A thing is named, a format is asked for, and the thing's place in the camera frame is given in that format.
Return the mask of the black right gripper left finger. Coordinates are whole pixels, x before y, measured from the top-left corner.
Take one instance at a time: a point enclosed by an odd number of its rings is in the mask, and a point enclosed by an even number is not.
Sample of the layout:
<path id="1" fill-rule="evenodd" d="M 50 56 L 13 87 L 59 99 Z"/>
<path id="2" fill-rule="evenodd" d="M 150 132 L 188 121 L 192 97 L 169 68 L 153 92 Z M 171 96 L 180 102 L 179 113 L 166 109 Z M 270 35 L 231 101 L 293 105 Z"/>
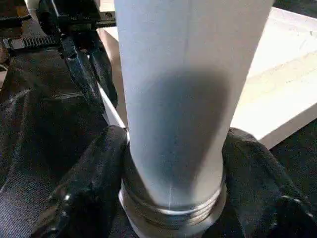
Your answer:
<path id="1" fill-rule="evenodd" d="M 106 238 L 117 210 L 127 131 L 105 128 L 61 179 L 32 238 Z"/>

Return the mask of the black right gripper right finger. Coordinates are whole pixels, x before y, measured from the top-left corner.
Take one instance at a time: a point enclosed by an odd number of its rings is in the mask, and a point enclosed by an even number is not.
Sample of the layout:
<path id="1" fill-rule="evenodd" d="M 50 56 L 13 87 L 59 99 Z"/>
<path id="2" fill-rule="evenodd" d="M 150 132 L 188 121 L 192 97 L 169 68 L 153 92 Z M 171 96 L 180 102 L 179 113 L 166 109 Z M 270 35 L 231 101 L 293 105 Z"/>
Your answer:
<path id="1" fill-rule="evenodd" d="M 222 155 L 229 200 L 244 237 L 317 236 L 317 210 L 263 144 L 230 128 Z"/>

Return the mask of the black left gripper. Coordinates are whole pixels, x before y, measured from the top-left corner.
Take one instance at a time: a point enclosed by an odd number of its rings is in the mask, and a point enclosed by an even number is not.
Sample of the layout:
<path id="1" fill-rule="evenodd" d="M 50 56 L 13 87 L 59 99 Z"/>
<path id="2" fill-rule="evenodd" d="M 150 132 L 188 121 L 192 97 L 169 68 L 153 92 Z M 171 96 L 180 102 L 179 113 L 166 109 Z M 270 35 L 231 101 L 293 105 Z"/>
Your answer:
<path id="1" fill-rule="evenodd" d="M 6 16 L 4 27 L 8 29 L 21 26 L 23 21 L 35 15 L 45 35 L 19 39 L 5 38 L 4 47 L 7 50 L 40 50 L 59 47 L 62 34 L 116 26 L 115 12 L 100 12 L 94 0 L 36 0 L 34 3 L 35 8 L 31 8 L 30 4 L 27 5 L 32 14 Z M 105 111 L 97 86 L 97 78 L 116 108 L 118 95 L 112 80 L 111 62 L 104 47 L 90 48 L 88 59 L 87 55 L 76 46 L 72 37 L 61 38 L 61 45 L 71 78 L 92 111 L 100 114 Z"/>

